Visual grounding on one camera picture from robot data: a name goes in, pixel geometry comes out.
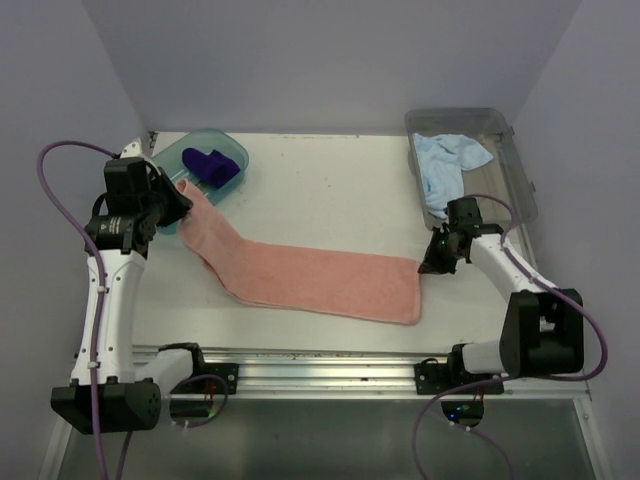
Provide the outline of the dark purple towel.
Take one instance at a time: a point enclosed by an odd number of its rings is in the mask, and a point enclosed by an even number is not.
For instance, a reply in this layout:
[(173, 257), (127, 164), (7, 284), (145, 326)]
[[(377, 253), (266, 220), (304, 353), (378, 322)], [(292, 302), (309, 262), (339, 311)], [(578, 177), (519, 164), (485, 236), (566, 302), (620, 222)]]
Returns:
[(234, 179), (240, 166), (218, 150), (205, 154), (194, 148), (182, 152), (182, 163), (198, 180), (215, 189), (220, 189)]

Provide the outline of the pink towel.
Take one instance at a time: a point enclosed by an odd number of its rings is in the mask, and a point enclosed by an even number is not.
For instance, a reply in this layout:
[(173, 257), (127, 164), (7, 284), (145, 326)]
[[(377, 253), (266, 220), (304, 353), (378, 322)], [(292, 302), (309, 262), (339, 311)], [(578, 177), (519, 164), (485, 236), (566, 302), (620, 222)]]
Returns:
[(419, 322), (416, 261), (252, 241), (194, 184), (180, 180), (175, 187), (192, 203), (178, 226), (181, 240), (236, 300), (403, 326)]

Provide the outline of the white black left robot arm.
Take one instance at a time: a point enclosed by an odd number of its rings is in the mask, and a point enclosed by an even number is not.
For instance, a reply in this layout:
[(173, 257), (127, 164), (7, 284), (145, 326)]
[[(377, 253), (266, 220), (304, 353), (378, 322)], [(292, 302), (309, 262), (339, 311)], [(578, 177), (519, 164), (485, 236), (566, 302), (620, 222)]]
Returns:
[(187, 215), (191, 201), (144, 157), (108, 161), (104, 179), (106, 191), (82, 230), (89, 273), (82, 343), (69, 384), (54, 388), (50, 400), (84, 435), (151, 430), (177, 386), (193, 393), (208, 379), (196, 343), (164, 345), (142, 368), (133, 361), (134, 310), (150, 244), (158, 228)]

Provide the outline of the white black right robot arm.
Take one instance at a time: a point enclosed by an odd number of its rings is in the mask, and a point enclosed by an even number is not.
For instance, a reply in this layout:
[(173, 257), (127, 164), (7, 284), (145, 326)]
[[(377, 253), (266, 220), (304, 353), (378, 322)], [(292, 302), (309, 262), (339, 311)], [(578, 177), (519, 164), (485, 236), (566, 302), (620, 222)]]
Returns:
[(479, 269), (506, 302), (497, 339), (459, 343), (444, 364), (420, 363), (423, 376), (468, 392), (495, 376), (544, 378), (573, 374), (584, 365), (584, 321), (580, 294), (546, 281), (516, 251), (507, 232), (484, 221), (479, 196), (450, 201), (447, 219), (432, 230), (418, 272), (454, 274), (460, 261)]

